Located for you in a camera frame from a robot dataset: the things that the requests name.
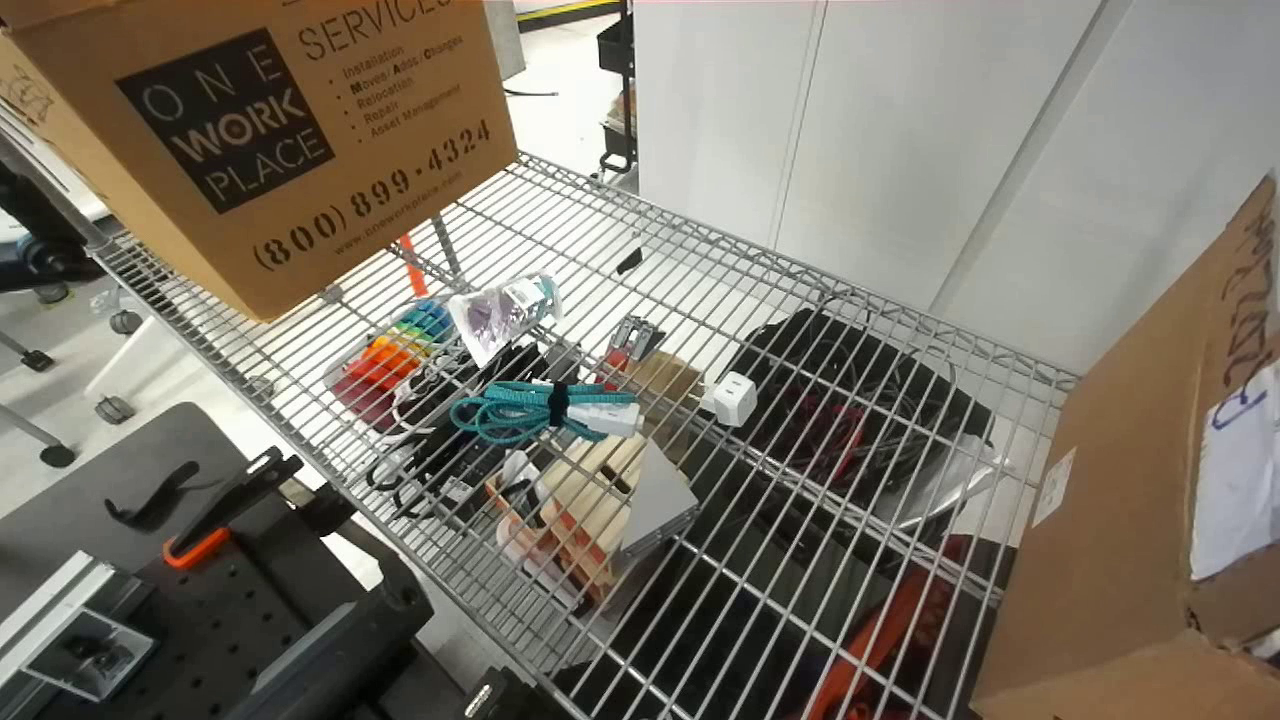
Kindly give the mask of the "rainbow coloured block set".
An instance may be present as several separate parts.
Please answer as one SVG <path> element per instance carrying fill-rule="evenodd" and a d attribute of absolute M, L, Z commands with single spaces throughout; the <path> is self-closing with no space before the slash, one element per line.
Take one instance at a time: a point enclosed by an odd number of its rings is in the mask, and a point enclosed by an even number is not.
<path fill-rule="evenodd" d="M 395 389 L 450 343 L 450 315 L 438 299 L 409 306 L 354 357 L 340 362 L 328 392 L 366 428 L 390 434 Z"/>

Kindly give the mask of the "brown cardboard box right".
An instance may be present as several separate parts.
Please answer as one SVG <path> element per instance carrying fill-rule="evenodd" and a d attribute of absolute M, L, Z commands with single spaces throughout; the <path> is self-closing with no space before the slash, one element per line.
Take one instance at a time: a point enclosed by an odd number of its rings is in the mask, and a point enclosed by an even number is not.
<path fill-rule="evenodd" d="M 985 720 L 1280 720 L 1280 542 L 1186 569 L 1205 418 L 1274 354 L 1274 189 L 1255 184 L 1064 399 L 973 689 Z"/>

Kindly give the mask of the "white charger cube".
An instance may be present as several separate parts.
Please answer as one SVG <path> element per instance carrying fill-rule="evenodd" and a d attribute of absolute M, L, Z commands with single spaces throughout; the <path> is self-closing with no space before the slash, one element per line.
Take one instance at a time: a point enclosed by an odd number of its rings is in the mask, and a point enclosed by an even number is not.
<path fill-rule="evenodd" d="M 705 410 L 726 428 L 745 428 L 747 418 L 756 413 L 756 399 L 759 399 L 759 389 L 741 374 L 719 378 L 705 392 Z"/>

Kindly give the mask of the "cardboard box with black logo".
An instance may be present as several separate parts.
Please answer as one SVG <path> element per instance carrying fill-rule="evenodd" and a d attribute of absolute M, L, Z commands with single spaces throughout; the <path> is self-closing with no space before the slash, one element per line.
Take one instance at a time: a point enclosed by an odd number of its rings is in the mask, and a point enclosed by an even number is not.
<path fill-rule="evenodd" d="M 0 0 L 3 100 L 270 322 L 514 160 L 478 0 Z"/>

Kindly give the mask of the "plastic bag with purple item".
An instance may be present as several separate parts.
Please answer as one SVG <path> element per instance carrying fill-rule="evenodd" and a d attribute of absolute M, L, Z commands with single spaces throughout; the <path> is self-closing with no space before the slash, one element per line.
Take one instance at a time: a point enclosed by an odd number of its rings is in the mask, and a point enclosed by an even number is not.
<path fill-rule="evenodd" d="M 447 299 L 450 329 L 476 367 L 486 367 L 506 340 L 556 312 L 560 288 L 542 274 Z"/>

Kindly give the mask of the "light wooden box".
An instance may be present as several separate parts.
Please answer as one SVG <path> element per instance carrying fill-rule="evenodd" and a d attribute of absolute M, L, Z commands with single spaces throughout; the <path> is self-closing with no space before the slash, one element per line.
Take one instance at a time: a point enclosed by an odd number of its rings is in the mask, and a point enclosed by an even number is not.
<path fill-rule="evenodd" d="M 570 442 L 536 482 L 552 559 L 590 602 L 604 602 L 614 585 L 611 559 L 633 525 L 638 458 L 638 436 Z"/>

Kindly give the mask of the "orange tool under shelf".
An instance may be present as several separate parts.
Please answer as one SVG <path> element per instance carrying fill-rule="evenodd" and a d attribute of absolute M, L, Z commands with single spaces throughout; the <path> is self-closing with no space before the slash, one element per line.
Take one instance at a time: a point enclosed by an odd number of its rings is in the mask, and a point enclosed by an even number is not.
<path fill-rule="evenodd" d="M 856 624 L 825 674 L 803 720 L 914 720 L 906 689 L 923 684 L 923 659 L 954 585 L 912 565 L 898 585 Z"/>

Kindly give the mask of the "grey triangular block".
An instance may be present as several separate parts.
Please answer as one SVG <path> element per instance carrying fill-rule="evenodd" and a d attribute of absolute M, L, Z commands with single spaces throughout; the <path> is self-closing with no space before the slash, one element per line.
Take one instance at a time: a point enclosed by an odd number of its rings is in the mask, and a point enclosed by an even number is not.
<path fill-rule="evenodd" d="M 678 532 L 697 518 L 697 494 L 688 476 L 651 443 L 626 465 L 626 521 L 614 543 L 614 559 L 633 565 L 648 556 L 664 536 Z"/>

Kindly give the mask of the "black perforated work table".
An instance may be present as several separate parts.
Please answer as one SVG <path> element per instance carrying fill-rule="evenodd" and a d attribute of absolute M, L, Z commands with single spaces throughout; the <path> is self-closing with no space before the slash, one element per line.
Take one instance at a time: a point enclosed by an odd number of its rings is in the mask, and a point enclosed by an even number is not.
<path fill-rule="evenodd" d="M 158 543 L 247 462 L 175 403 L 0 521 L 0 720 L 438 720 L 450 675 L 416 645 L 432 604 L 294 476 L 194 572 Z"/>

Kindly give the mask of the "orange marker pen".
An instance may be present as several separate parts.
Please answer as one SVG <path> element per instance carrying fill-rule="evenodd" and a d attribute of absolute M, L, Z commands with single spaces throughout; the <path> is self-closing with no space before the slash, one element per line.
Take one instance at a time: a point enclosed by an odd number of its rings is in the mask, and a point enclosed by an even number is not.
<path fill-rule="evenodd" d="M 395 249 L 401 249 L 401 255 L 404 255 L 404 274 L 409 274 L 412 296 L 429 296 L 429 277 L 423 277 L 423 267 L 419 267 L 419 255 L 416 255 L 412 238 L 409 238 L 409 233 L 395 238 Z"/>

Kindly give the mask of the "orange handled clamp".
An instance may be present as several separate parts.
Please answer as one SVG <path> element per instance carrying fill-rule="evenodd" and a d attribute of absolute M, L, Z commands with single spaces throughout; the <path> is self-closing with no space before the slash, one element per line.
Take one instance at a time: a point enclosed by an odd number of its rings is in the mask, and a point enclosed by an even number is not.
<path fill-rule="evenodd" d="M 258 452 L 237 476 L 220 482 L 201 513 L 158 543 L 158 559 L 171 572 L 194 572 L 230 542 L 230 521 L 270 487 L 293 482 L 301 467 L 301 458 L 284 458 L 281 449 Z"/>

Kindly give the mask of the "red and black small box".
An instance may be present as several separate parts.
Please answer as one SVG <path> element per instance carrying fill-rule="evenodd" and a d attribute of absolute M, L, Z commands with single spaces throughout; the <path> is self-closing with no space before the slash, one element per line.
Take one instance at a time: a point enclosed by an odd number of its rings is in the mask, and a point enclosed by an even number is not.
<path fill-rule="evenodd" d="M 620 374 L 657 354 L 659 343 L 664 334 L 657 324 L 648 324 L 642 315 L 625 315 L 606 337 L 600 383 L 614 389 Z"/>

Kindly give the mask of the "white paper label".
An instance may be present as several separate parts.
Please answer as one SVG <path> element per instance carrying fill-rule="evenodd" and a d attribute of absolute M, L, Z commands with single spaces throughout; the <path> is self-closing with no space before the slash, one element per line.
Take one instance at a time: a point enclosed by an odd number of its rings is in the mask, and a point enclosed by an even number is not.
<path fill-rule="evenodd" d="M 1280 542 L 1280 374 L 1228 392 L 1198 436 L 1186 569 L 1211 579 Z"/>

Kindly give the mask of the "black bag under shelf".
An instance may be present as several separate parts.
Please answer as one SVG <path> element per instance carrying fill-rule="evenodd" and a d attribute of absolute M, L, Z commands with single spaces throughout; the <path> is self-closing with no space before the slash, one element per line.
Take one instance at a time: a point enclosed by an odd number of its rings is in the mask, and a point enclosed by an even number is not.
<path fill-rule="evenodd" d="M 898 528 L 994 476 L 992 410 L 953 367 L 826 312 L 752 329 L 726 374 L 756 389 L 756 452 Z"/>

